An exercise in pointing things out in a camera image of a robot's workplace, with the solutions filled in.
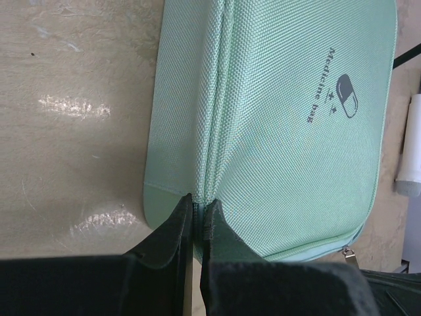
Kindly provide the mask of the mint green medicine case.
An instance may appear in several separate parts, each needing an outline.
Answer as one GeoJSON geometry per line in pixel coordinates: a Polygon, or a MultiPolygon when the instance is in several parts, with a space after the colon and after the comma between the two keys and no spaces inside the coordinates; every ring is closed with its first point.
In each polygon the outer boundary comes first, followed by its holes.
{"type": "Polygon", "coordinates": [[[373,208],[394,1],[166,1],[143,185],[157,228],[218,200],[269,261],[350,246],[373,208]]]}

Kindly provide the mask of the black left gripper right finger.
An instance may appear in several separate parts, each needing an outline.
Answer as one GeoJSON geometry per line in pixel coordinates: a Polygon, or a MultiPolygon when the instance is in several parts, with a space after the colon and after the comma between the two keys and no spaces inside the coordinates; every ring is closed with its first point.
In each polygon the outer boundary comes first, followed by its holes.
{"type": "Polygon", "coordinates": [[[268,262],[227,224],[214,200],[204,216],[200,282],[207,315],[379,315],[368,282],[342,263],[268,262]]]}

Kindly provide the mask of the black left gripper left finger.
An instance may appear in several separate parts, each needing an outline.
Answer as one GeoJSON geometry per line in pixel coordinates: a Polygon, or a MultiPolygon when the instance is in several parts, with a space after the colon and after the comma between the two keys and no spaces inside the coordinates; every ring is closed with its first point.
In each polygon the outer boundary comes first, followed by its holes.
{"type": "Polygon", "coordinates": [[[193,204],[122,255],[1,262],[2,315],[190,315],[193,204]]]}

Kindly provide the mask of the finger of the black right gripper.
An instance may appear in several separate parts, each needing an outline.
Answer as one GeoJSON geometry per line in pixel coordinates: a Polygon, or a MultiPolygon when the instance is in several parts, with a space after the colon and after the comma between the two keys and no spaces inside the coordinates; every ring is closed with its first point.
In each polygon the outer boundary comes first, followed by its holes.
{"type": "Polygon", "coordinates": [[[380,315],[421,316],[420,273],[384,273],[362,270],[380,315]]]}

